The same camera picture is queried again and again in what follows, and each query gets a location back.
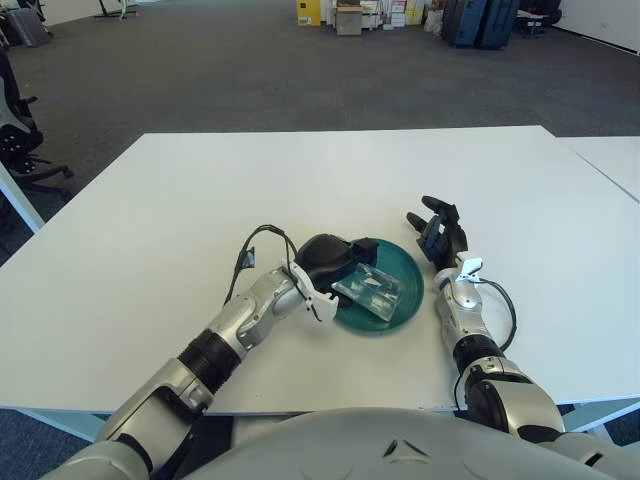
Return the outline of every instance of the white wall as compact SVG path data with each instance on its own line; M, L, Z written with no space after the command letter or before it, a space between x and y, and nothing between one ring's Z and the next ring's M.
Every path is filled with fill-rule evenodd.
M558 27L640 50L640 0L562 0Z
M102 0L108 11L120 10L122 5L118 0ZM138 0L129 3L153 2L157 0ZM56 23L69 22L79 18L90 17L97 13L101 13L98 0L47 0L43 2L44 16L47 18L47 25L55 25Z

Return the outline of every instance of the office floor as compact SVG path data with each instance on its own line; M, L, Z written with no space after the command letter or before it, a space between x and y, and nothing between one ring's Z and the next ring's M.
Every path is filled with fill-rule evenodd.
M640 135L640 59L555 29L479 51L420 27L354 38L298 28L290 0L167 0L140 11L57 25L51 44L10 50L22 95L40 98L37 152L76 174L51 184L79 191L145 132L541 124L557 136ZM30 198L45 219L62 206ZM30 236L14 214L2 222L0 265ZM611 430L638 440L640 418ZM8 478L37 478L82 443L13 412L0 411L0 432ZM22 467L8 469L16 459Z

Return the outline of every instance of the green plate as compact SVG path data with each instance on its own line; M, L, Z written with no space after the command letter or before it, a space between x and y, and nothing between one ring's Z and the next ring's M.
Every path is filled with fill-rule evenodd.
M418 265L407 252L386 240L374 240L378 242L376 268L400 280L404 285L396 311L391 321L385 322L354 303L350 307L338 308L336 320L360 332L385 333L395 330L416 314L424 296L424 281Z

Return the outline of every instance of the black suitcase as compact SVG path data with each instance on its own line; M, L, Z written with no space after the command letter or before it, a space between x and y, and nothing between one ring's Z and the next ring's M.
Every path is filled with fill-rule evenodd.
M456 47L475 43L487 0L449 0L442 15L442 38Z
M518 15L519 0L488 0L476 46L500 48L509 42Z

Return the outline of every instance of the clear plastic container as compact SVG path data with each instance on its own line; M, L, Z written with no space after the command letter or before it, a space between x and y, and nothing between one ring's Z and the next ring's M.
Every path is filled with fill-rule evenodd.
M351 275L331 286L385 322L391 321L402 293L399 280L362 263Z

